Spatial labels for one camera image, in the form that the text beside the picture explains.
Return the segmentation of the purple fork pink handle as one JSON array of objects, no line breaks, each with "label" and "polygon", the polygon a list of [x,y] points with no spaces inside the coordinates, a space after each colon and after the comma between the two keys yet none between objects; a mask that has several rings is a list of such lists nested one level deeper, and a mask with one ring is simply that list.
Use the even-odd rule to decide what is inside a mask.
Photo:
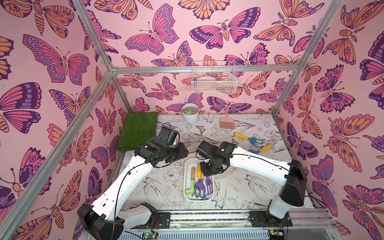
[{"label": "purple fork pink handle", "polygon": [[207,190],[206,196],[209,196],[209,195],[211,195],[214,192],[213,182],[212,182],[212,180],[209,177],[206,177],[206,186],[207,186],[207,188],[206,188],[206,190]]}]

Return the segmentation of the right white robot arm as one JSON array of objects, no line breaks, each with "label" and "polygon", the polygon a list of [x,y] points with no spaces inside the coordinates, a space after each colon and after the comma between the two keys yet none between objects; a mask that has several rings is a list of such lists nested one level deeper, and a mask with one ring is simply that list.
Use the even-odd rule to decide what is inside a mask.
[{"label": "right white robot arm", "polygon": [[235,167],[261,175],[281,186],[279,194],[270,201],[262,217],[263,226],[290,227],[289,210],[304,205],[307,177],[302,164],[297,160],[289,163],[272,160],[229,142],[222,142],[217,147],[203,141],[196,155],[202,160],[201,169],[206,177],[222,174],[229,167]]}]

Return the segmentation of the white plastic storage box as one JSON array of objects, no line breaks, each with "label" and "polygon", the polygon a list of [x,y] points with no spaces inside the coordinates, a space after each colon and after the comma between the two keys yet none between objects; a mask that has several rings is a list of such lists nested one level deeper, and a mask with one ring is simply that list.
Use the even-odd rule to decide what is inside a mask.
[{"label": "white plastic storage box", "polygon": [[[191,158],[189,160],[186,161],[185,163],[185,176],[184,176],[184,197],[190,201],[190,202],[197,202],[197,201],[201,201],[201,202],[208,202],[210,201],[211,199],[213,199],[214,195],[215,195],[215,184],[214,184],[214,179],[213,177],[209,177],[212,182],[213,182],[213,188],[214,188],[214,192],[209,195],[209,196],[206,196],[206,198],[204,200],[201,200],[201,198],[196,198],[195,194],[193,196],[187,196],[186,195],[186,189],[189,189],[190,186],[191,186],[191,168],[192,167],[195,167],[196,168],[196,178],[195,178],[195,184],[196,182],[198,181],[198,175],[197,175],[197,164],[199,164],[201,161],[196,159],[196,158]],[[204,184],[206,186],[206,177],[203,175],[202,173],[202,177],[204,177]]]}]

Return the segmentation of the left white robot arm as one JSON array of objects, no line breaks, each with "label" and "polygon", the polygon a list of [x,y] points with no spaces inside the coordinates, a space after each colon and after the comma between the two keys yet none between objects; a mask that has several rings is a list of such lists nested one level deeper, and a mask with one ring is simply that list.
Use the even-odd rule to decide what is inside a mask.
[{"label": "left white robot arm", "polygon": [[142,143],[113,184],[92,204],[83,204],[78,209],[79,220],[84,229],[96,240],[117,240],[129,229],[151,228],[156,225],[157,210],[152,205],[142,203],[126,211],[122,207],[158,162],[165,161],[167,165],[171,165],[188,154],[184,143],[164,148],[149,141]]}]

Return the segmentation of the green rake wooden handle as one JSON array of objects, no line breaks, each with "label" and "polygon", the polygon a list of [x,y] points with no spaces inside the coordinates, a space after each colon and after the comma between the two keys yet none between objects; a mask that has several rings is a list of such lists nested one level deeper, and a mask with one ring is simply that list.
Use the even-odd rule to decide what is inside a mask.
[{"label": "green rake wooden handle", "polygon": [[191,186],[189,189],[186,189],[187,196],[193,196],[195,194],[195,178],[196,178],[196,168],[191,168]]}]

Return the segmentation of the purple rake pink handle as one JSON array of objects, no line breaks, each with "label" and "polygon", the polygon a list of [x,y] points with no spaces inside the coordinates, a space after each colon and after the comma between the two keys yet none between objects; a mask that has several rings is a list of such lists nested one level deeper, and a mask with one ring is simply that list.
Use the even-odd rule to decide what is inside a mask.
[{"label": "purple rake pink handle", "polygon": [[206,198],[206,192],[207,192],[207,189],[204,184],[204,177],[202,177],[195,184],[195,196],[196,198],[201,198],[201,200],[204,200]]}]

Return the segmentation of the blue fork yellow handle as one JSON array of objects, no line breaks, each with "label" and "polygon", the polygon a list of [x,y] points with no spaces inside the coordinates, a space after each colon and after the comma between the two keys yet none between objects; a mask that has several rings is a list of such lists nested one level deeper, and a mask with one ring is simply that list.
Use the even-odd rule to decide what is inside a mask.
[{"label": "blue fork yellow handle", "polygon": [[204,184],[203,184],[203,180],[202,180],[202,172],[201,172],[200,164],[197,164],[197,175],[198,175],[198,181],[195,184],[195,196],[196,196],[196,198],[199,198],[200,193],[204,190]]}]

